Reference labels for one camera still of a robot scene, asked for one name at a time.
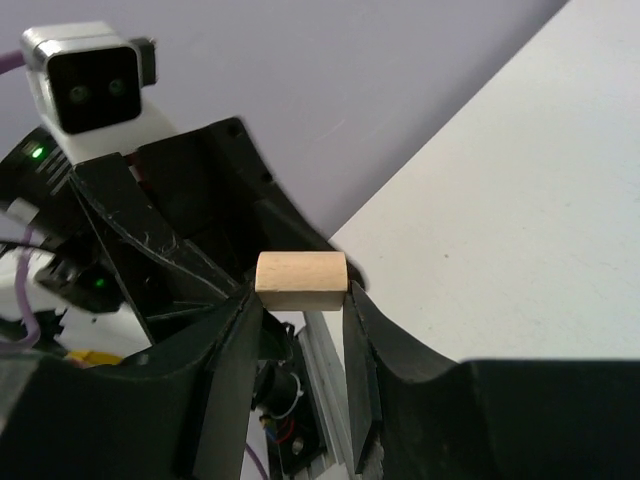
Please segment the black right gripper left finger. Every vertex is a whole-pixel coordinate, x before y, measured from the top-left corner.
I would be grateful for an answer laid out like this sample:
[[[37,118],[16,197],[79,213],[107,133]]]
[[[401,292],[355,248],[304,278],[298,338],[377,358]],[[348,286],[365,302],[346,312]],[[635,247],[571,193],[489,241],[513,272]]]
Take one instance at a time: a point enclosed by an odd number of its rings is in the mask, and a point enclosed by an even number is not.
[[[115,366],[1,359],[5,479],[236,479],[262,306],[251,287]]]

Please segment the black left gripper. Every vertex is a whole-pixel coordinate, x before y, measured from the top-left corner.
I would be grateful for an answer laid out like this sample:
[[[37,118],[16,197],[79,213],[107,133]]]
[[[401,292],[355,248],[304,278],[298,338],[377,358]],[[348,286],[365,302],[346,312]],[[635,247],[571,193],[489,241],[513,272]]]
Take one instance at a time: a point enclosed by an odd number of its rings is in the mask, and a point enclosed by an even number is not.
[[[125,300],[159,343],[223,303],[266,251],[337,251],[274,189],[239,117],[72,167]]]

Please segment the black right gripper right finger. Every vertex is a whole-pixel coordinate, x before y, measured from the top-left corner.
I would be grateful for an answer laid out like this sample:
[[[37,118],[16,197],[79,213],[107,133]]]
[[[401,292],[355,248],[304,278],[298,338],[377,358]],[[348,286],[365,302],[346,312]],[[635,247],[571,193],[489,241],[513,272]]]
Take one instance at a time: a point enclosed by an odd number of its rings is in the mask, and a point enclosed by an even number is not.
[[[635,479],[635,360],[455,362],[357,283],[343,308],[351,445],[365,479]]]

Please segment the beige square block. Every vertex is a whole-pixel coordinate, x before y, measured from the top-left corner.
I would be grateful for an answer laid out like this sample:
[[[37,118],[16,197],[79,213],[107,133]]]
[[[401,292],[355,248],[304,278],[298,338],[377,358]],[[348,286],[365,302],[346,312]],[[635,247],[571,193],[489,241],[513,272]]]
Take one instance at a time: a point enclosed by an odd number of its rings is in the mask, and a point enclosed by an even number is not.
[[[262,252],[255,292],[272,312],[339,311],[348,292],[343,252]]]

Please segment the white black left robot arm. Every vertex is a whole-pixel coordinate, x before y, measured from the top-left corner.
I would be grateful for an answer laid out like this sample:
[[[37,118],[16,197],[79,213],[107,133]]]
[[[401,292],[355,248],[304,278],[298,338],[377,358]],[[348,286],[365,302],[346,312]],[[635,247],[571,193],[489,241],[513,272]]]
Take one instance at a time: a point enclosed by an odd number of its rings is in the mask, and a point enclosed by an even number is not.
[[[162,348],[229,331],[262,252],[330,249],[237,117],[79,166],[36,129],[1,164],[1,206],[16,200],[54,256],[38,282],[92,313],[130,307]]]

